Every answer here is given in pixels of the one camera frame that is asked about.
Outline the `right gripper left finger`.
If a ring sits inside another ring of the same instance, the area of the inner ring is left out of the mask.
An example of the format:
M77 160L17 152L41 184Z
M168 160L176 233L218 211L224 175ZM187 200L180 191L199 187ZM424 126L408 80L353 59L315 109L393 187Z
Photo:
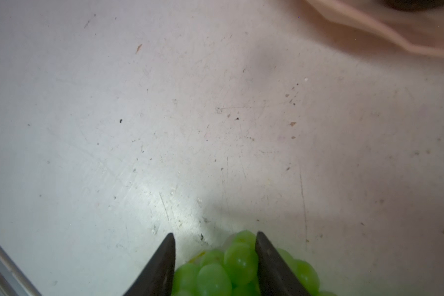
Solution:
M170 296L175 260L175 237L169 233L124 296Z

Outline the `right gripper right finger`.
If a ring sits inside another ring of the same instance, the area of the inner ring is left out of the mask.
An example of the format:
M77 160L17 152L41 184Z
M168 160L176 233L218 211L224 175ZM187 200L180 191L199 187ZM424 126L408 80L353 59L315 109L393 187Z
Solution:
M256 235L255 251L261 296L311 296L261 231Z

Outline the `green fake grape bunch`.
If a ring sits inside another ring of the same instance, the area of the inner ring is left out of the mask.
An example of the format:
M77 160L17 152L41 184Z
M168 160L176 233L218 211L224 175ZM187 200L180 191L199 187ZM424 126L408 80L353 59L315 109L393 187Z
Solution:
M256 235L235 234L228 246L201 252L175 270L173 296L259 296Z

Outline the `pink faceted fruit bowl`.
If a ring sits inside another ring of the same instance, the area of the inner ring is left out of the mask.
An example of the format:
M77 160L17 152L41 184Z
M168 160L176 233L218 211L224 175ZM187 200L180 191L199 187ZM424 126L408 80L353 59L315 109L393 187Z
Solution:
M308 1L330 22L377 35L405 51L444 58L444 1Z

